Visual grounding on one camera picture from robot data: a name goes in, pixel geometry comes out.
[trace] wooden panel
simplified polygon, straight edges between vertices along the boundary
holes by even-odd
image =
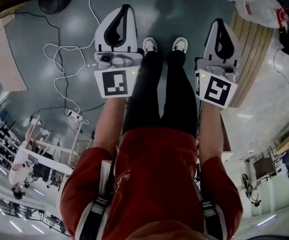
[[[267,54],[273,29],[244,20],[237,13],[232,16],[231,27],[239,40],[241,61],[238,87],[230,107],[239,108],[245,100]]]

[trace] black pants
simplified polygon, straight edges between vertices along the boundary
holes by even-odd
[[[140,127],[166,127],[197,137],[197,104],[183,65],[186,55],[179,50],[167,56],[168,73],[164,114],[159,115],[157,87],[163,60],[154,51],[143,58],[123,123],[122,134]]]

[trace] red jacket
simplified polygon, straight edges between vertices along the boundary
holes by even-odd
[[[100,147],[85,150],[67,180],[60,210],[71,237],[80,217],[99,191],[102,160],[112,160]],[[104,240],[125,240],[140,227],[158,221],[178,221],[203,232],[203,212],[195,193],[196,140],[163,127],[144,127],[124,134],[115,165],[115,194]],[[207,160],[200,173],[204,199],[223,211],[228,239],[243,213],[239,193],[220,158]]]

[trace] railing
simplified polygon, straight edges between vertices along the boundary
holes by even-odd
[[[63,221],[44,210],[24,206],[0,197],[0,213],[23,218],[24,220],[41,221],[49,226],[50,229],[54,229],[69,237]]]

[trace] power strip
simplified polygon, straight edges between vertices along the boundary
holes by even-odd
[[[73,117],[74,119],[76,119],[77,121],[82,121],[84,119],[81,115],[78,115],[76,112],[74,112],[71,109],[69,110],[69,115]]]

